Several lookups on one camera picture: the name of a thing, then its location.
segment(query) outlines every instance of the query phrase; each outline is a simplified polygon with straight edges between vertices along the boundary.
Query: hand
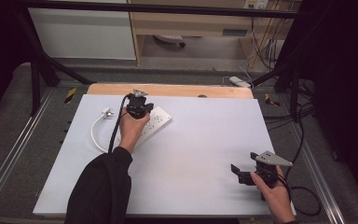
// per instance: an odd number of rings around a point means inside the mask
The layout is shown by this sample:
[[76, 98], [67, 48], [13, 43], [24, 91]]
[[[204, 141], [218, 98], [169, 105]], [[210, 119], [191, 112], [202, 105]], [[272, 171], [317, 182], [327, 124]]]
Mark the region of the hand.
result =
[[[283, 176], [281, 167], [278, 165], [277, 171], [279, 175]], [[275, 223], [285, 223], [296, 220], [292, 212], [292, 207], [290, 206], [289, 194], [283, 183], [278, 181], [276, 186], [271, 189], [259, 175], [251, 173], [251, 176], [258, 189], [263, 193]]]
[[124, 107], [121, 111], [121, 116], [121, 141], [119, 146], [124, 147], [130, 153], [132, 153], [136, 142], [142, 134], [142, 129], [144, 128], [146, 123], [150, 121], [150, 115], [147, 113], [143, 118], [135, 119], [127, 113], [127, 107]]

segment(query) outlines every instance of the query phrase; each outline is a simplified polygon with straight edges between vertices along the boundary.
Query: white cabinet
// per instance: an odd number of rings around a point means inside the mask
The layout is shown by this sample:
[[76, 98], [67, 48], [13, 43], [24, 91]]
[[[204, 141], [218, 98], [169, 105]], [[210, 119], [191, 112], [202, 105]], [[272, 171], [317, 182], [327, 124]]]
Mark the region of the white cabinet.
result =
[[[127, 4], [126, 0], [88, 0]], [[39, 39], [53, 58], [135, 60], [128, 12], [30, 8]]]

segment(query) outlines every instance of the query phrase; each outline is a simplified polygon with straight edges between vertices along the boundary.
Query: white tabletop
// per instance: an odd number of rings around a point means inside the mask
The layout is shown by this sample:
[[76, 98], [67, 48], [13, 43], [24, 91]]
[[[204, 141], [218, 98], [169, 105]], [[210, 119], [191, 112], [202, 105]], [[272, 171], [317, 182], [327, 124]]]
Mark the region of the white tabletop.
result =
[[[84, 167], [101, 152], [91, 124], [105, 107], [118, 112], [123, 96], [84, 95], [34, 213], [60, 217]], [[172, 122], [132, 154], [132, 189], [127, 214], [142, 217], [244, 217], [268, 215], [254, 186], [238, 183], [233, 163], [254, 171], [250, 152], [273, 152], [257, 100], [147, 96]], [[116, 121], [94, 127], [108, 148]]]

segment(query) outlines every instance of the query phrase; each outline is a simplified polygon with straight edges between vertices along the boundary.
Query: electrical outlet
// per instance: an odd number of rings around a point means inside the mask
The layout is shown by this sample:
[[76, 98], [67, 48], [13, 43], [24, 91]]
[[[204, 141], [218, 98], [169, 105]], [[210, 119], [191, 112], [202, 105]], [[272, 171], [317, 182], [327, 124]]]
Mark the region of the electrical outlet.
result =
[[150, 120], [146, 123], [142, 129], [141, 136], [139, 137], [136, 146], [143, 144], [151, 136], [163, 129], [167, 124], [172, 121], [171, 115], [165, 112], [161, 107], [154, 108], [150, 113]]
[[266, 9], [269, 0], [257, 0], [255, 4], [255, 9]]
[[255, 8], [256, 4], [257, 0], [246, 0], [245, 5], [243, 5], [243, 8]]

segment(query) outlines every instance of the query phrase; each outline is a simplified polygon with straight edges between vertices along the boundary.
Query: white power strip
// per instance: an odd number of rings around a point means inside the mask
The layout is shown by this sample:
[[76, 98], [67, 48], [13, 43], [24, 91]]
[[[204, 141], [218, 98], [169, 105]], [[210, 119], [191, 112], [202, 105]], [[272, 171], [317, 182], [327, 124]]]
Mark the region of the white power strip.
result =
[[[135, 148], [143, 144], [151, 136], [155, 135], [161, 129], [163, 129], [167, 124], [172, 121], [171, 115], [165, 112], [161, 107], [156, 107], [151, 111], [150, 120], [146, 123], [144, 129], [142, 130], [141, 137], [135, 145]], [[117, 139], [121, 140], [121, 136], [118, 133]]]
[[249, 88], [251, 85], [238, 77], [231, 77], [229, 81], [239, 87]]

